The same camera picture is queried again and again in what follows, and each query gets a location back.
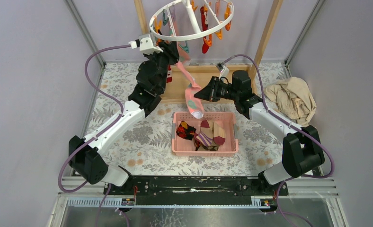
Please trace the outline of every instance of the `sock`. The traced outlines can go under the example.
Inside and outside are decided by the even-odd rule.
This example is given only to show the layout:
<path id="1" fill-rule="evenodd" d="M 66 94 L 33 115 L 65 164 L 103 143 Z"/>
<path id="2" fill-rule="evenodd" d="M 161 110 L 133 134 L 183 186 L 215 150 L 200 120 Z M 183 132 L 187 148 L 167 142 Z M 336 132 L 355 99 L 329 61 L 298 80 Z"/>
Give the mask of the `sock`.
<path id="1" fill-rule="evenodd" d="M 179 61 L 176 66 L 184 74 L 187 80 L 191 82 L 185 90 L 185 101 L 188 106 L 189 112 L 193 117 L 201 119 L 204 115 L 204 108 L 200 99 L 195 98 L 194 95 L 202 88 L 195 82 L 195 79 L 191 74 L 184 68 L 184 65 Z"/>

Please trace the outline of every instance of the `crumpled fabric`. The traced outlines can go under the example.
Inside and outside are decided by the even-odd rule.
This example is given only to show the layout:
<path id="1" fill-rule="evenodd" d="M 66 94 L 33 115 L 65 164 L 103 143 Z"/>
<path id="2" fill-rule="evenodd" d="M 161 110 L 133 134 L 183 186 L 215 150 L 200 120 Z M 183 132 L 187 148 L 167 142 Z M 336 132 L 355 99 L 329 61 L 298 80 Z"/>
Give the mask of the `crumpled fabric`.
<path id="1" fill-rule="evenodd" d="M 302 126 L 308 126 L 315 114 L 315 100 L 308 84 L 301 78 L 291 77 L 269 85 L 265 95 L 277 104 L 280 112 Z"/>

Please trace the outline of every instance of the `plastic basket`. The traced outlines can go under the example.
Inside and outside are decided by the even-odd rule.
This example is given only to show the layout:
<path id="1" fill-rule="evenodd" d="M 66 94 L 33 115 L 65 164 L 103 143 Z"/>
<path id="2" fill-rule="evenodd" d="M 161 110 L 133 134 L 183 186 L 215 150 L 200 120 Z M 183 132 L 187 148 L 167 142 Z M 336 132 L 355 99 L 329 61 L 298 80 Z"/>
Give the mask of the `plastic basket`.
<path id="1" fill-rule="evenodd" d="M 202 120 L 212 120 L 224 128 L 226 132 L 226 140 L 219 147 L 218 151 L 195 151 L 195 146 L 192 141 L 183 139 L 176 134 L 176 129 L 181 124 L 181 121 L 187 122 L 189 125 L 200 131 L 200 123 Z M 238 139 L 236 139 L 237 126 L 235 124 L 235 115 L 231 112 L 205 112 L 202 119 L 196 119 L 189 112 L 175 112 L 173 119 L 171 147 L 177 156 L 212 156 L 212 157 L 231 157 L 238 152 Z"/>

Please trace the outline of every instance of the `lavender wall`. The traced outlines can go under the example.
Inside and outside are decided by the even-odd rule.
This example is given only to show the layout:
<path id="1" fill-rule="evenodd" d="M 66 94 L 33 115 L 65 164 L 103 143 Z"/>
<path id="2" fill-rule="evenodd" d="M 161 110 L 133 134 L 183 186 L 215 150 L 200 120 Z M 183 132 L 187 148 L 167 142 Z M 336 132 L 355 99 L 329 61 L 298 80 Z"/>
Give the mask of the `lavender wall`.
<path id="1" fill-rule="evenodd" d="M 373 0 L 326 1 L 291 62 L 318 105 L 351 227 L 373 226 Z"/>
<path id="2" fill-rule="evenodd" d="M 316 1 L 284 0 L 264 60 L 283 60 L 287 57 Z M 75 0 L 74 2 L 99 49 L 126 44 L 141 34 L 132 0 Z M 172 0 L 144 0 L 146 19 L 149 21 L 158 9 L 170 2 Z M 238 53 L 255 55 L 273 1 L 233 0 L 232 2 L 236 13 L 231 30 L 226 32 L 223 29 L 222 40 L 214 36 L 213 47 L 207 54 L 202 54 L 202 39 L 190 41 L 193 60 L 210 62 L 224 60 Z M 203 1 L 195 0 L 195 3 L 201 7 Z M 186 35 L 189 34 L 188 32 L 191 31 L 189 19 L 181 8 L 177 9 L 177 21 L 181 31 Z M 143 61 L 142 55 L 135 50 L 111 51 L 104 53 L 103 57 L 106 61 Z"/>
<path id="3" fill-rule="evenodd" d="M 90 54 L 64 1 L 0 0 L 1 227 L 46 225 L 91 101 Z"/>

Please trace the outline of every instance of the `wooden post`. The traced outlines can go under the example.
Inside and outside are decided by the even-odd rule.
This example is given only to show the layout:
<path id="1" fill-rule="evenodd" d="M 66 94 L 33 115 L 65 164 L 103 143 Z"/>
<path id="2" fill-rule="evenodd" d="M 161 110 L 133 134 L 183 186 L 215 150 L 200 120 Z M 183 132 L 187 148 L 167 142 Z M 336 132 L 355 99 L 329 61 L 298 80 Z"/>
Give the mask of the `wooden post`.
<path id="1" fill-rule="evenodd" d="M 145 10 L 143 9 L 142 0 L 133 0 L 135 3 L 136 13 L 138 14 L 139 24 L 141 24 L 142 34 L 149 32 L 148 24 L 146 23 Z"/>
<path id="2" fill-rule="evenodd" d="M 263 54 L 265 53 L 267 43 L 269 42 L 270 35 L 272 34 L 273 27 L 278 16 L 278 12 L 280 12 L 280 8 L 282 4 L 283 4 L 283 0 L 273 0 L 273 4 L 270 9 L 269 16 L 267 17 L 266 26 L 265 26 L 265 29 L 263 30 L 262 38 L 260 39 L 259 47 L 258 47 L 258 50 L 256 51 L 256 55 L 254 59 L 255 63 L 258 66 L 260 62 L 262 61 Z M 248 73 L 251 79 L 253 92 L 257 94 L 258 91 L 256 90 L 256 86 L 255 86 L 255 76 L 256 76 L 255 66 L 252 65 Z"/>

